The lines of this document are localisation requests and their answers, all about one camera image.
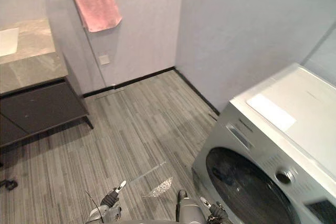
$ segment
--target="washing machine porthole glass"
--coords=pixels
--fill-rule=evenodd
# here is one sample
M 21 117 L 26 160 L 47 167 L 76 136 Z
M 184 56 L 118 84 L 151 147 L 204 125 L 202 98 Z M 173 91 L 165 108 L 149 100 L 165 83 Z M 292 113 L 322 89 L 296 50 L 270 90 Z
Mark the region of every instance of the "washing machine porthole glass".
M 260 168 L 226 148 L 212 149 L 206 167 L 217 192 L 245 224 L 298 224 L 280 188 Z

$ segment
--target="white wall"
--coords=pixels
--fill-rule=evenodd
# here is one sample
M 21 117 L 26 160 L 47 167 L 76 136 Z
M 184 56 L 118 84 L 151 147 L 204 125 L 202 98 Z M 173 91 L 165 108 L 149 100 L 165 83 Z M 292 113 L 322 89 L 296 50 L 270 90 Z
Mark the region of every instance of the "white wall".
M 73 0 L 0 0 L 0 27 L 47 16 L 84 93 L 173 66 L 181 0 L 116 2 L 123 21 L 114 29 L 87 33 L 89 40 Z M 97 66 L 96 59 L 105 54 L 111 63 Z
M 115 29 L 88 33 L 107 86 L 175 65 L 181 0 L 116 0 L 123 17 Z
M 336 23 L 331 34 L 304 66 L 336 87 Z
M 335 21 L 335 0 L 182 0 L 176 66 L 218 110 L 301 62 Z

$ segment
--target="electrical outlet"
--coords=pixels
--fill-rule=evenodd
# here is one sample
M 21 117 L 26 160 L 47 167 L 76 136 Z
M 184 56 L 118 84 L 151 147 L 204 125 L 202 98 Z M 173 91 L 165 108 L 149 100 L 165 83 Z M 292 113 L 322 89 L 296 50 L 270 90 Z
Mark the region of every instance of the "electrical outlet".
M 110 59 L 109 59 L 108 55 L 101 55 L 98 58 L 99 58 L 99 61 L 100 61 L 101 65 L 106 65 L 106 64 L 110 63 Z

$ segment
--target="white sink basin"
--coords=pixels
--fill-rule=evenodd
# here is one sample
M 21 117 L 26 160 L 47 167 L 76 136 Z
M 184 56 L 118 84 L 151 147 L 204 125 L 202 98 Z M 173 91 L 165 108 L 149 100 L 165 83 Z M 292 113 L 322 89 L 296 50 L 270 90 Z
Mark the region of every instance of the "white sink basin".
M 0 31 L 0 57 L 16 52 L 18 35 L 18 27 Z

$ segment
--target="front-loading washing machine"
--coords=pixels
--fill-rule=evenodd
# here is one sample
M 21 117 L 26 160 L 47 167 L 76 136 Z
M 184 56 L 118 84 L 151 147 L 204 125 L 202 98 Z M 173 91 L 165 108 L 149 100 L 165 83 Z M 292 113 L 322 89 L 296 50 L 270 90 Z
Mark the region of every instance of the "front-loading washing machine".
M 193 169 L 234 224 L 335 224 L 336 88 L 294 64 L 243 92 Z

